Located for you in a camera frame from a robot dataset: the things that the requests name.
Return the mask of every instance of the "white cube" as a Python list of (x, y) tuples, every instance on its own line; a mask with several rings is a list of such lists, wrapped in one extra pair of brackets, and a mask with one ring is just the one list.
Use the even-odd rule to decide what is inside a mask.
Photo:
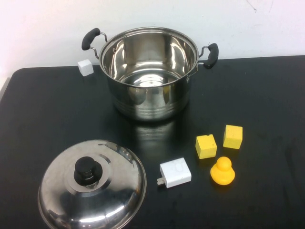
[(92, 63), (89, 60), (79, 61), (77, 64), (83, 76), (90, 75), (94, 72)]

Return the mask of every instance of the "plug prong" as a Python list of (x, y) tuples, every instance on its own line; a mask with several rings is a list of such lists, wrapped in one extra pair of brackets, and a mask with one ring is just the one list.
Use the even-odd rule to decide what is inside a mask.
[(157, 184), (158, 184), (158, 185), (163, 185), (163, 184), (165, 184), (165, 179), (164, 179), (163, 177), (157, 179)]

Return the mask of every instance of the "pot rim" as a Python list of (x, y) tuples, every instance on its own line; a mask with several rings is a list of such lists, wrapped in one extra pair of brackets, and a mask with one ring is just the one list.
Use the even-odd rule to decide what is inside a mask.
[[(130, 36), (130, 35), (134, 35), (134, 34), (137, 34), (137, 32), (147, 32), (147, 31), (163, 31), (163, 32), (166, 32), (166, 33), (172, 33), (173, 35), (178, 35), (180, 36), (181, 38), (183, 38), (185, 41), (187, 41), (189, 43), (189, 45), (194, 49), (194, 52), (195, 52), (195, 60), (194, 60), (194, 64), (193, 66), (191, 67), (191, 69), (189, 70), (188, 73), (186, 73), (184, 76), (182, 76), (181, 78), (179, 79), (176, 79), (174, 81), (171, 81), (169, 83), (164, 83), (164, 84), (161, 84), (161, 85), (157, 85), (157, 86), (151, 86), (151, 87), (143, 87), (143, 86), (136, 86), (136, 85), (132, 85), (132, 84), (128, 84), (128, 83), (123, 83), (121, 81), (118, 81), (116, 79), (113, 79), (105, 70), (104, 66), (102, 65), (102, 59), (103, 59), (103, 53), (104, 51), (106, 50), (106, 48), (113, 42), (117, 41), (118, 39), (121, 39), (121, 38), (124, 38), (124, 37), (127, 37), (127, 36)], [(176, 30), (172, 30), (172, 29), (168, 29), (168, 28), (165, 28), (165, 27), (139, 27), (139, 28), (135, 28), (135, 29), (131, 29), (131, 30), (127, 30), (127, 31), (124, 31), (124, 32), (121, 32), (117, 35), (115, 35), (114, 37), (112, 37), (111, 39), (109, 39), (102, 47), (101, 51), (100, 51), (100, 55), (99, 55), (99, 65), (102, 69), (102, 71), (107, 75), (107, 77), (109, 77), (110, 79), (118, 82), (118, 83), (121, 83), (121, 84), (124, 84), (128, 87), (133, 87), (133, 88), (142, 88), (142, 89), (149, 89), (149, 88), (158, 88), (158, 87), (164, 87), (164, 86), (168, 86), (168, 85), (171, 85), (187, 76), (191, 76), (194, 74), (194, 69), (197, 67), (197, 64), (198, 64), (198, 59), (199, 59), (199, 54), (198, 54), (198, 48), (196, 46), (196, 44), (194, 43), (194, 41), (189, 38), (188, 36), (186, 36), (184, 33), (181, 33), (179, 31), (176, 31)]]

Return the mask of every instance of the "stainless steel pot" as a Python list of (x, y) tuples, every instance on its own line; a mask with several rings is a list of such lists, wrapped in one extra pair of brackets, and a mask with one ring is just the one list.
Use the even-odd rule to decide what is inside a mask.
[[(100, 55), (91, 43), (104, 35)], [(105, 33), (93, 29), (84, 37), (82, 49), (93, 49), (116, 108), (134, 119), (157, 121), (181, 111), (189, 100), (189, 79), (199, 64), (212, 68), (218, 60), (218, 46), (202, 48), (199, 55), (186, 35), (166, 28), (143, 27), (125, 31), (107, 41)], [(198, 61), (204, 49), (207, 60)]]

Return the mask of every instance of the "pot handle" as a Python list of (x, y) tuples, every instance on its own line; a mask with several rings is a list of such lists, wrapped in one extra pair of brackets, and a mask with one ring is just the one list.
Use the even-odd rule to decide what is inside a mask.
[(83, 49), (84, 51), (85, 50), (89, 50), (89, 49), (93, 49), (95, 57), (97, 59), (99, 58), (99, 56), (98, 56), (98, 54), (96, 52), (96, 49), (91, 47), (91, 43), (92, 43), (92, 41), (94, 40), (94, 38), (96, 36), (99, 36), (101, 34), (105, 36), (105, 41), (107, 42), (107, 35), (105, 33), (101, 32), (100, 29), (95, 28), (95, 29), (91, 30), (90, 32), (88, 32), (85, 35), (85, 37), (84, 37), (84, 39), (82, 40), (82, 43), (81, 43), (81, 49)]
[(209, 57), (205, 61), (198, 61), (198, 64), (203, 64), (204, 67), (206, 67), (206, 69), (210, 69), (216, 64), (216, 62), (218, 60), (218, 54), (219, 54), (218, 46), (216, 43), (213, 43), (213, 44), (210, 44), (209, 46), (202, 47), (201, 54), (199, 55), (199, 57), (203, 56), (204, 49), (210, 50)]

